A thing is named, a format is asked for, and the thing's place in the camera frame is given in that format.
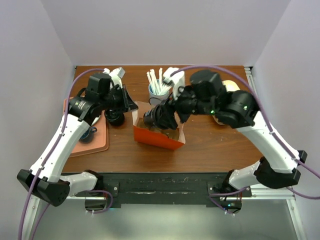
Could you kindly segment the black cup lid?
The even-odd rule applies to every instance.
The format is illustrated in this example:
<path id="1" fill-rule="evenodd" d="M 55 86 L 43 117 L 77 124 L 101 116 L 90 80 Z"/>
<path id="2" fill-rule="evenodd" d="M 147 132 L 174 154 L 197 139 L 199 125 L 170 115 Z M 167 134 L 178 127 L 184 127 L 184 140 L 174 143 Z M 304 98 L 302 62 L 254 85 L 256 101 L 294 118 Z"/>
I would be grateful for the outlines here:
<path id="1" fill-rule="evenodd" d="M 164 129 L 162 115 L 162 106 L 158 104 L 151 110 L 151 125 L 159 129 Z"/>

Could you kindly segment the single black cup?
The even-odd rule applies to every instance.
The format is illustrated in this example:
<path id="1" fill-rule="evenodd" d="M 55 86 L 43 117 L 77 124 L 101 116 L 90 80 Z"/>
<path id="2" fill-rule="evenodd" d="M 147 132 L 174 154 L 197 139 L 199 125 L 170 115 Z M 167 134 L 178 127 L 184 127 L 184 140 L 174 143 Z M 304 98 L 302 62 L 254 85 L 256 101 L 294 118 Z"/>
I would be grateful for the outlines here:
<path id="1" fill-rule="evenodd" d="M 158 114 L 155 108 L 147 111 L 143 115 L 143 122 L 146 126 L 157 126 L 158 125 Z"/>

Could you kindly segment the orange paper bag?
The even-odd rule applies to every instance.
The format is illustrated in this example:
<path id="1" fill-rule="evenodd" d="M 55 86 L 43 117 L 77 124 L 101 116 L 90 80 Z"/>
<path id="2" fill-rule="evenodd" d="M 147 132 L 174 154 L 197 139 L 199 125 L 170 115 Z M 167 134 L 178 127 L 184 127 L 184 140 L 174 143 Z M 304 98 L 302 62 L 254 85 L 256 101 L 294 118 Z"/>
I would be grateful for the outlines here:
<path id="1" fill-rule="evenodd" d="M 151 146 L 161 147 L 169 150 L 177 150 L 186 143 L 186 138 L 184 134 L 184 124 L 179 122 L 178 115 L 175 114 L 175 120 L 178 122 L 179 129 L 179 139 L 173 140 L 167 138 L 160 133 L 153 133 L 142 126 L 143 115 L 145 112 L 151 110 L 154 106 L 150 105 L 148 102 L 135 101 L 138 106 L 137 110 L 132 112 L 132 124 L 133 124 L 133 137 L 136 142 L 144 143 Z"/>

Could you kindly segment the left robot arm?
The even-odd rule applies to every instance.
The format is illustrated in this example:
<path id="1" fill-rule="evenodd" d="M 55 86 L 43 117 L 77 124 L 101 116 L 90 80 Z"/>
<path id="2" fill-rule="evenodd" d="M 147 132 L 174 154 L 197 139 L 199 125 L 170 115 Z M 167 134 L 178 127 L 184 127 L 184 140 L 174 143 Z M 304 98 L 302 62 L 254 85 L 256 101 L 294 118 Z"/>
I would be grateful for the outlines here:
<path id="1" fill-rule="evenodd" d="M 103 111 L 126 113 L 138 108 L 122 84 L 124 74 L 121 67 L 95 73 L 86 88 L 67 99 L 60 126 L 45 151 L 30 169 L 21 169 L 17 174 L 27 191 L 55 207 L 83 191 L 92 196 L 103 192 L 103 177 L 92 170 L 69 176 L 61 173 L 80 138 Z"/>

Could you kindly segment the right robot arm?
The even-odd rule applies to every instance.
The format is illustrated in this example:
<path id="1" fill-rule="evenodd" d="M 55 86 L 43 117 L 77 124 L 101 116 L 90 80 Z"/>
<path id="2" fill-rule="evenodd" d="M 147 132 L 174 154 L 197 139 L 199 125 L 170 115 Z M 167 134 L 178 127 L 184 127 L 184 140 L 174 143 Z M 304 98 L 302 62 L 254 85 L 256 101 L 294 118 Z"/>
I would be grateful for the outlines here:
<path id="1" fill-rule="evenodd" d="M 220 185 L 220 193 L 233 197 L 240 190 L 262 184 L 271 189 L 296 186 L 301 178 L 298 166 L 304 164 L 307 153 L 292 148 L 267 121 L 258 99 L 245 90 L 228 91 L 220 75 L 209 69 L 199 70 L 184 84 L 185 73 L 165 74 L 166 85 L 173 87 L 171 95 L 143 116 L 145 124 L 161 130 L 176 130 L 191 115 L 208 115 L 243 134 L 262 153 L 256 163 L 242 169 L 232 169 Z"/>

